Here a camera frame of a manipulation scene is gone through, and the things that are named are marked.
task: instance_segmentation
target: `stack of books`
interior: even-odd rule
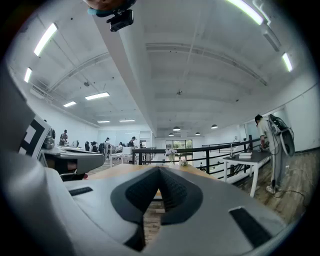
[[[239,154],[239,159],[248,159],[251,158],[252,152],[244,152]]]

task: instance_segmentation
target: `black rectangular strip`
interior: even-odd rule
[[[81,195],[87,192],[93,191],[93,189],[91,187],[82,187],[82,188],[77,188],[77,189],[73,189],[73,190],[69,190],[70,195],[73,196],[77,196],[77,195]]]
[[[244,208],[229,211],[254,248],[267,242],[271,235]]]

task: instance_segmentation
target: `window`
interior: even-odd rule
[[[192,139],[189,140],[167,140],[165,142],[165,148],[168,149],[175,149],[175,150],[181,150],[181,149],[192,149]],[[180,161],[183,159],[193,159],[194,154],[192,152],[190,153],[176,153],[174,160],[175,161]],[[194,162],[193,161],[188,161],[188,164],[193,166]]]

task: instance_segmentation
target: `wooden floor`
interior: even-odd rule
[[[121,161],[114,159],[112,160],[112,163],[114,164],[113,166],[116,166],[120,164]],[[282,190],[300,192],[305,195],[305,200],[296,192],[278,192],[275,196],[279,198],[276,198],[266,191],[266,186],[271,183],[272,166],[270,162],[259,170],[254,198],[276,212],[287,224],[289,224],[298,219],[305,212],[306,208],[304,207],[304,204],[307,206],[311,199],[313,186],[309,182],[306,173],[311,182],[315,185],[319,175],[320,150],[295,154],[292,158],[289,158],[287,165],[289,165],[289,169],[286,170]],[[103,166],[90,171],[88,175],[109,168],[110,161],[106,160]],[[253,176],[235,186],[247,192],[249,195],[252,180]],[[152,240],[157,235],[162,214],[164,214],[164,205],[163,202],[158,201],[152,202],[144,214],[143,220],[146,244],[152,243]]]

